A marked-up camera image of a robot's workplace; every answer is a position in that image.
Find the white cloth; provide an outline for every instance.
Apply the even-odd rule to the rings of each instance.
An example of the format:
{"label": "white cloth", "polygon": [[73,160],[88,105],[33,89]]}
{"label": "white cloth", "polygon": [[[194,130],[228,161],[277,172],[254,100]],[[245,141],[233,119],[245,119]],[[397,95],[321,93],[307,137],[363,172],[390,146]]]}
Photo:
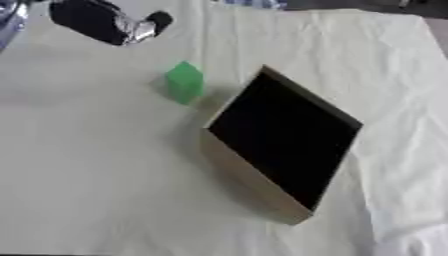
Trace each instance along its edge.
{"label": "white cloth", "polygon": [[[421,18],[115,3],[176,21],[154,41],[116,48],[51,24],[40,6],[0,55],[1,252],[387,255],[393,239],[445,222],[448,119],[437,90],[448,65]],[[195,107],[159,90],[182,60],[206,76]],[[316,216],[295,227],[197,147],[208,115],[262,64],[366,124]]]}

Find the silver object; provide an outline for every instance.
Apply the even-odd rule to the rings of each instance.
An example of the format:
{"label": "silver object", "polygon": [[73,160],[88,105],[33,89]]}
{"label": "silver object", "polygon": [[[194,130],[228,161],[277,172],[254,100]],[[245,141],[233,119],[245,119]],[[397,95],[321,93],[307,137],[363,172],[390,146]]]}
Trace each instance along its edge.
{"label": "silver object", "polygon": [[28,1],[0,0],[0,52],[23,29],[28,10]]}

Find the green block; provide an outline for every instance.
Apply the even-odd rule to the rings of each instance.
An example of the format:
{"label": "green block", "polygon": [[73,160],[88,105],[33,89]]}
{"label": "green block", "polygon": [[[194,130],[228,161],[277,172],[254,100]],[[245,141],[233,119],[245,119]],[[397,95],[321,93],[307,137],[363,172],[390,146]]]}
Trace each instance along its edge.
{"label": "green block", "polygon": [[181,104],[187,105],[203,93],[204,75],[186,61],[166,73],[166,79],[170,96]]}

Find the black object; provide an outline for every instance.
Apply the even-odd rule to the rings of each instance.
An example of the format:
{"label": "black object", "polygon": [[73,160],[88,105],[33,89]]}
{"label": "black object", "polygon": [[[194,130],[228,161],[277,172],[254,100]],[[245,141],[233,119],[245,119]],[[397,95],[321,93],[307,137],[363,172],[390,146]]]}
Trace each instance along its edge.
{"label": "black object", "polygon": [[264,68],[210,131],[313,210],[362,124]]}
{"label": "black object", "polygon": [[171,15],[162,11],[149,15],[145,20],[156,24],[156,36],[160,35],[171,23],[173,23]]}
{"label": "black object", "polygon": [[[134,21],[118,6],[104,0],[53,1],[50,3],[50,17],[56,24],[117,46],[158,36],[173,21],[165,12],[156,12],[143,21]],[[149,30],[140,36],[136,33],[140,32],[138,27],[143,22],[147,23]]]}

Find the box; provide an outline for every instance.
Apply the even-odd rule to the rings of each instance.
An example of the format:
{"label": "box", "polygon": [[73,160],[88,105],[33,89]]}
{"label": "box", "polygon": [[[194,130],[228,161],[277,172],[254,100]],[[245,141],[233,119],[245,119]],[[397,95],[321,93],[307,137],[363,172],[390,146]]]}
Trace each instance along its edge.
{"label": "box", "polygon": [[362,124],[263,67],[201,132],[203,153],[290,224],[313,215]]}

